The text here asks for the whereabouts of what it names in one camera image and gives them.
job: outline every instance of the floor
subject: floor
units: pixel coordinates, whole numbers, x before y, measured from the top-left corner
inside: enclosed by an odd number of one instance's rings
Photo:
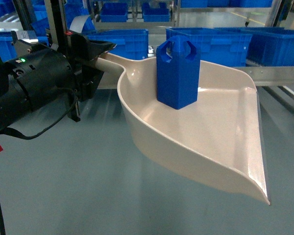
[[[100,90],[81,104],[79,123],[65,118],[32,141],[0,136],[7,234],[294,235],[294,115],[261,88],[259,97],[272,206],[151,162],[131,139],[117,92]],[[59,100],[13,127],[35,134],[64,109]]]

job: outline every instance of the white dustpan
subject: white dustpan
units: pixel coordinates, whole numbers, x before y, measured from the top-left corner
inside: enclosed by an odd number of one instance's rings
[[[118,94],[141,152],[191,180],[270,204],[257,90],[246,73],[202,61],[198,101],[175,110],[156,99],[156,58],[106,54],[99,64],[104,60],[123,66]],[[106,75],[103,84],[113,77]]]

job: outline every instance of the metal frame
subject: metal frame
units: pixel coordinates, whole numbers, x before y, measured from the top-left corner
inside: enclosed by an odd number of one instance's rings
[[[253,79],[256,86],[262,86],[274,99],[294,114],[294,104],[291,104],[269,86],[277,86],[294,101],[294,91],[287,85],[294,84],[294,67],[237,67]]]

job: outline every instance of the metal rack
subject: metal rack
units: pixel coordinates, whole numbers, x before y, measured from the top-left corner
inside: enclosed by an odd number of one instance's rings
[[[20,18],[16,12],[12,12],[10,14],[4,15],[0,17],[0,29],[18,29],[22,30],[22,24],[20,22]]]
[[[279,26],[280,24],[280,14],[282,11],[283,3],[282,0],[273,0],[271,8],[181,8],[181,0],[177,1],[175,4],[174,0],[155,0],[155,1],[166,1],[170,2],[172,13],[171,22],[138,22],[138,15],[141,13],[139,10],[140,0],[133,1],[131,6],[132,22],[126,23],[102,23],[96,22],[96,28],[98,30],[108,30],[108,29],[131,29],[131,28],[146,28],[150,30],[151,33],[161,34],[166,27],[175,27],[180,24],[180,14],[181,13],[207,13],[207,12],[241,12],[241,13],[251,13],[251,12],[262,12],[268,13],[266,26]],[[17,13],[11,13],[9,15],[0,18],[0,28],[4,29],[22,29],[21,22],[18,18]],[[278,88],[285,94],[290,96],[294,100],[294,92],[289,88],[285,87],[290,84],[294,84],[294,67],[260,67],[255,64],[250,64],[249,67],[239,67],[237,69],[242,70],[249,74],[254,80],[257,86],[263,86],[264,89],[269,92],[276,100],[278,100],[282,105],[284,105],[288,110],[294,113],[294,107],[286,102],[279,94],[274,92],[268,86],[278,86]]]

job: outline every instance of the metal shelf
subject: metal shelf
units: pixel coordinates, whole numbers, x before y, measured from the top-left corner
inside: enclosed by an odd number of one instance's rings
[[[0,28],[19,30],[23,29],[18,14],[16,12],[12,12],[10,14],[0,17]]]
[[[294,66],[291,67],[236,67],[246,72],[256,86],[286,86],[294,84]]]
[[[145,28],[151,31],[150,33],[164,33],[166,27],[174,26],[174,22],[96,22],[95,27],[97,30],[109,29],[141,29]]]
[[[206,7],[206,8],[180,8],[183,13],[202,12],[261,12],[269,13],[270,7],[266,8],[241,8],[241,7]]]

